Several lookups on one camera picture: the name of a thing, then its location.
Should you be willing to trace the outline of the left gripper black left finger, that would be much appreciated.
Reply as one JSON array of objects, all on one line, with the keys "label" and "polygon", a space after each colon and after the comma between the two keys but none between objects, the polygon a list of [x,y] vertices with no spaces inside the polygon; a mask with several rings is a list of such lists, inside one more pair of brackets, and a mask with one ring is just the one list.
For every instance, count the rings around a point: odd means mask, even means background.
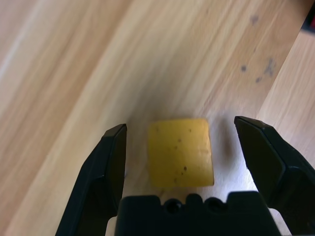
[{"label": "left gripper black left finger", "polygon": [[107,130],[83,163],[56,235],[105,235],[122,198],[126,135],[126,124]]}]

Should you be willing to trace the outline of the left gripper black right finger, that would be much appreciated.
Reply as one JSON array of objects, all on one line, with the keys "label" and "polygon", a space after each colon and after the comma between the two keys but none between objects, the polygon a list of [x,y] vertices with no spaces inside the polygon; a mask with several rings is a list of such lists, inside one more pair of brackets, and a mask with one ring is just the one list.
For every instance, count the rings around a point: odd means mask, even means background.
[{"label": "left gripper black right finger", "polygon": [[276,129],[236,116],[247,169],[267,206],[277,210],[293,235],[315,233],[315,170]]}]

